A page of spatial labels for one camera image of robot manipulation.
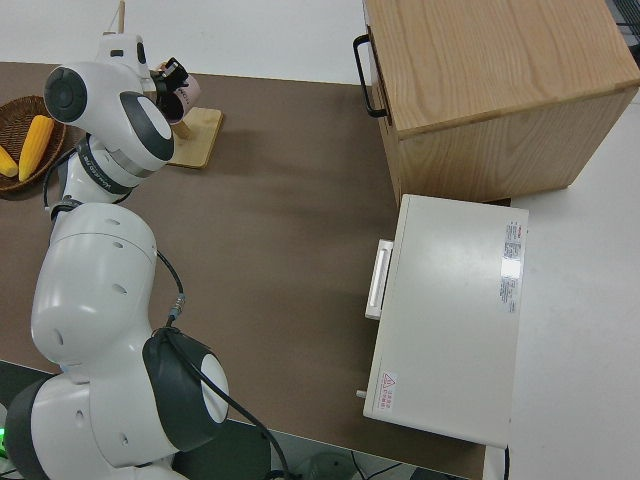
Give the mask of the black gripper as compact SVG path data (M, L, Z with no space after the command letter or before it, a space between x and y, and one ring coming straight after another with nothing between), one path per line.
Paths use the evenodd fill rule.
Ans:
M154 102L160 103L171 93L168 80L186 80L188 72L175 57L171 57L163 64L162 71L151 70L150 76L155 86Z

